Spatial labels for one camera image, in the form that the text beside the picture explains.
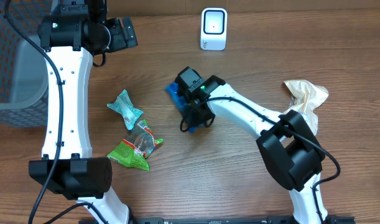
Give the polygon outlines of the blue snack bar wrapper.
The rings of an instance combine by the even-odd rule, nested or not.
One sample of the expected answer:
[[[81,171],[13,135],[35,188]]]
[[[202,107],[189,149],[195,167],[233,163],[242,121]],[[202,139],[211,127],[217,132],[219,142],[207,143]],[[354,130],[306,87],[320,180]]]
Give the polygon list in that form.
[[[184,96],[178,94],[178,84],[173,82],[165,87],[176,109],[182,116],[179,130],[183,133],[194,133],[197,128],[207,128],[208,121],[200,121],[199,112],[195,109],[197,103],[189,103]]]

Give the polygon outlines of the light green wipes packet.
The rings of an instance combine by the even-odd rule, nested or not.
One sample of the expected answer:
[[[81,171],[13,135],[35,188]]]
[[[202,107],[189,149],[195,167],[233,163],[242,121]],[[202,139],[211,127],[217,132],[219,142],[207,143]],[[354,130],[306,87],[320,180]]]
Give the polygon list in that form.
[[[123,90],[114,103],[108,103],[107,107],[119,113],[124,120],[128,130],[132,130],[137,120],[142,116],[143,111],[134,107],[130,100],[127,90]]]

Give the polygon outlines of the green snack bag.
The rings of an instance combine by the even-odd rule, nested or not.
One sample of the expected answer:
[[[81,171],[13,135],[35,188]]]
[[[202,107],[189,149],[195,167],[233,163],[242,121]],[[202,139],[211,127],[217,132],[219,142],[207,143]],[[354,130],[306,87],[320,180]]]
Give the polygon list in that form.
[[[150,171],[147,158],[164,142],[157,139],[146,120],[140,120],[131,132],[107,155],[125,167]]]

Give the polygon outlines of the beige snack pouch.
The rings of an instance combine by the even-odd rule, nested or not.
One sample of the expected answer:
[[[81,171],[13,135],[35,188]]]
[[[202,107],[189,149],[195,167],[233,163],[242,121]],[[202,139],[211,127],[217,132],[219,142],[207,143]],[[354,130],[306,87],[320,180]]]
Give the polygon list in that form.
[[[324,86],[314,85],[308,80],[286,80],[285,86],[292,94],[289,108],[300,113],[314,135],[318,131],[318,116],[313,112],[321,106],[328,98],[329,92]]]

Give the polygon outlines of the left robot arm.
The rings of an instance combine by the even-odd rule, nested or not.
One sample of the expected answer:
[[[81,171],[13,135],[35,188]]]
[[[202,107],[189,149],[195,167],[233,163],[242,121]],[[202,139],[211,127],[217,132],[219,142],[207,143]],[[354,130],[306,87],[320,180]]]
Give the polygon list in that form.
[[[112,188],[107,157],[94,157],[88,134],[88,81],[95,55],[134,47],[131,21],[107,18],[106,1],[54,1],[38,29],[48,77],[47,133],[29,175],[43,191],[85,207],[96,223],[133,223]]]

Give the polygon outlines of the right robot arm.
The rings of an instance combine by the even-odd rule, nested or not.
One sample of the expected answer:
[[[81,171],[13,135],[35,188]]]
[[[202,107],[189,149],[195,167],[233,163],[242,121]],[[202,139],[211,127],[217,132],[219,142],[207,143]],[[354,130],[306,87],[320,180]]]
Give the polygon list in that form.
[[[326,223],[328,212],[319,188],[325,154],[303,116],[266,109],[240,95],[223,79],[202,78],[184,68],[175,81],[173,99],[183,119],[181,132],[209,127],[215,117],[237,124],[257,143],[272,178],[289,191],[297,223]]]

